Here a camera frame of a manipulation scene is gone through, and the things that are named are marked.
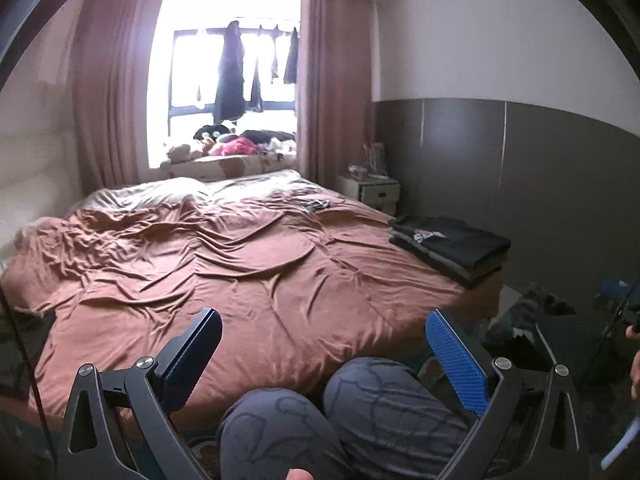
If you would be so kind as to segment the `person left hand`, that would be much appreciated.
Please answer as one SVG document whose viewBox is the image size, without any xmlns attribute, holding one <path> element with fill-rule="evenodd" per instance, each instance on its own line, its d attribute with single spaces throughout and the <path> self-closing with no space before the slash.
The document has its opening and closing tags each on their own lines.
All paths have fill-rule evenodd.
<svg viewBox="0 0 640 480">
<path fill-rule="evenodd" d="M 314 480 L 314 477 L 309 471 L 293 468 L 288 471 L 285 480 Z"/>
</svg>

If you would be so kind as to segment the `person right hand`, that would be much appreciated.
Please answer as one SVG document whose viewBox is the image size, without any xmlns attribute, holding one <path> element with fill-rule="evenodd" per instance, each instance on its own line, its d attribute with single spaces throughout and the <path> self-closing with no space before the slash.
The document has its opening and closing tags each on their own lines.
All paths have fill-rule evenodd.
<svg viewBox="0 0 640 480">
<path fill-rule="evenodd" d="M 627 327 L 625 335 L 630 340 L 640 341 L 640 334 L 631 325 Z M 634 355 L 629 377 L 631 380 L 631 399 L 638 401 L 640 399 L 640 350 Z"/>
</svg>

